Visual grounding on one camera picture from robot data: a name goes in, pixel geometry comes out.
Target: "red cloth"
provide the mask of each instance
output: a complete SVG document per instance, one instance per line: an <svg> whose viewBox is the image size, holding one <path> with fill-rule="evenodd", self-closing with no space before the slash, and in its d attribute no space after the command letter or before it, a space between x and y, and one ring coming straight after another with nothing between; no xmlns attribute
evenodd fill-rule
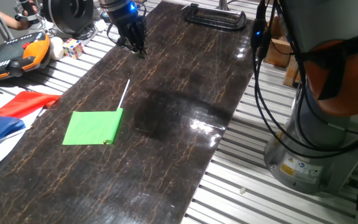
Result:
<svg viewBox="0 0 358 224"><path fill-rule="evenodd" d="M51 106L60 96L23 91L0 109L0 116L23 118L45 105Z"/></svg>

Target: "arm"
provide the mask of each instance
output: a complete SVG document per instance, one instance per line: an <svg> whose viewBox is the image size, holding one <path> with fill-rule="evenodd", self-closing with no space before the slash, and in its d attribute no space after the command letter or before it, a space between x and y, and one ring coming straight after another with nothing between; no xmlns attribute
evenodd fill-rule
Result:
<svg viewBox="0 0 358 224"><path fill-rule="evenodd" d="M1 14L1 17L4 19L6 25L11 29L24 30L24 29L28 28L28 26L29 26L27 21L18 22L14 18L4 14L3 12L0 12L0 14Z"/></svg>

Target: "warning label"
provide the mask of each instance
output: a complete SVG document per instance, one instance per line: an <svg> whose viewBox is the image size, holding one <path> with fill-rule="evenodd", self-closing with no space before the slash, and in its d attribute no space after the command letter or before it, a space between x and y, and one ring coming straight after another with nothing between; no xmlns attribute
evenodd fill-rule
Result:
<svg viewBox="0 0 358 224"><path fill-rule="evenodd" d="M285 154L280 170L297 180L315 184L322 168L322 166L311 165L287 153Z"/></svg>

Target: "white stick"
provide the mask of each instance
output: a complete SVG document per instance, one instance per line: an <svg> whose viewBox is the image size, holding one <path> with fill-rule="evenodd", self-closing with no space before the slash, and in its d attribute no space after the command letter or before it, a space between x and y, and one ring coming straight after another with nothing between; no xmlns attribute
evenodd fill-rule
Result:
<svg viewBox="0 0 358 224"><path fill-rule="evenodd" d="M121 100L119 101L119 104L118 104L117 109L121 107L121 103L122 103L122 101L124 100L125 94L127 93L127 89L128 89L128 86L129 86L129 81L130 81L130 80L128 80L128 82L127 82L127 86L125 86L124 93L122 94L122 97L121 97Z"/></svg>

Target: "orange controller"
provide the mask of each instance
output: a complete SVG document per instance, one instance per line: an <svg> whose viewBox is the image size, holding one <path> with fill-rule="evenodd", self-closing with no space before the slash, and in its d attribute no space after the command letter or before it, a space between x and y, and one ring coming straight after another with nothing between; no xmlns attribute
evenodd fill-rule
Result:
<svg viewBox="0 0 358 224"><path fill-rule="evenodd" d="M49 36L44 32L18 37L0 45L0 80L44 68L49 63Z"/></svg>

